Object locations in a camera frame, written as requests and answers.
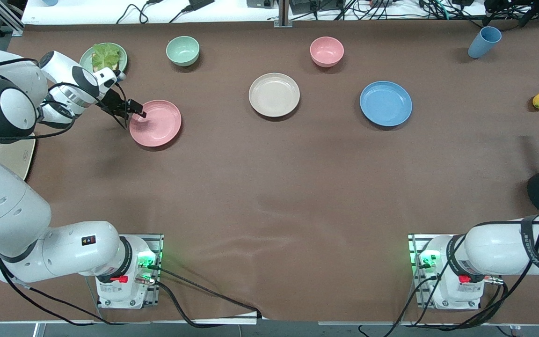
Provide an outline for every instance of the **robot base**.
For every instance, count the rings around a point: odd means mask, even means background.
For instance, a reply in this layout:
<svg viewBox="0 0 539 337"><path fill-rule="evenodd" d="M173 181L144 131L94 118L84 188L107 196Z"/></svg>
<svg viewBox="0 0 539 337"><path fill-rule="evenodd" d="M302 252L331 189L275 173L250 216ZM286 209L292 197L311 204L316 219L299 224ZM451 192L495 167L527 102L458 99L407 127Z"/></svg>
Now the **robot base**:
<svg viewBox="0 0 539 337"><path fill-rule="evenodd" d="M434 291L434 296L427 303L430 293L436 286L436 280L423 284L417 295L419 307L429 307L443 310L477 310L483 295L484 281L477 283L461 283L459 277L447 267L442 273L448 259L446 247L451 241L450 235L409 235L411 261L415 266L429 264L428 268L413 267L415 286L422 280L441 275L440 282Z"/></svg>
<svg viewBox="0 0 539 337"><path fill-rule="evenodd" d="M136 277L151 277L159 280L159 272L140 268L139 262L154 256L156 266L161 266L163 250L162 234L131 234L126 237L132 247L132 260L128 271L124 274L128 282L113 281L102 283L97 280L97 305L104 309L141 309L157 305L159 287L135 282Z"/></svg>

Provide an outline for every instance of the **pink plate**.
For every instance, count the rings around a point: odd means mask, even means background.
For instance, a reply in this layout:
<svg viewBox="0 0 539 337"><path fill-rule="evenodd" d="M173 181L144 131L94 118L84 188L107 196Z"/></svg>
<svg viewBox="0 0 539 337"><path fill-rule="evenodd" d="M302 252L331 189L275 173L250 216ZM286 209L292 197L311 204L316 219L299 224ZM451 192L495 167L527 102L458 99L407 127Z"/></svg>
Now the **pink plate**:
<svg viewBox="0 0 539 337"><path fill-rule="evenodd" d="M325 68L337 64L344 55L344 47L333 37L320 37L309 47L311 58L318 66Z"/></svg>
<svg viewBox="0 0 539 337"><path fill-rule="evenodd" d="M146 147L159 147L171 141L180 130L180 111L172 103L155 100L143 104L147 117L137 114L130 119L130 134L137 143Z"/></svg>

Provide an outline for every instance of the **black strap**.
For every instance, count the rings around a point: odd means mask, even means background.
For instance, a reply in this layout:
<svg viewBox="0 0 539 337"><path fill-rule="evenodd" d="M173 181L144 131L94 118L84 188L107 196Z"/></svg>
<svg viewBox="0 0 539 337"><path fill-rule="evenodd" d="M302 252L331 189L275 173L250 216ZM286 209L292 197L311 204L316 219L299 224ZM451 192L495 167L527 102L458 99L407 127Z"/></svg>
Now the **black strap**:
<svg viewBox="0 0 539 337"><path fill-rule="evenodd" d="M531 262L539 268L539 252L536 251L533 242L533 220L537 215L526 216L521 220L521 242L524 244L525 252Z"/></svg>

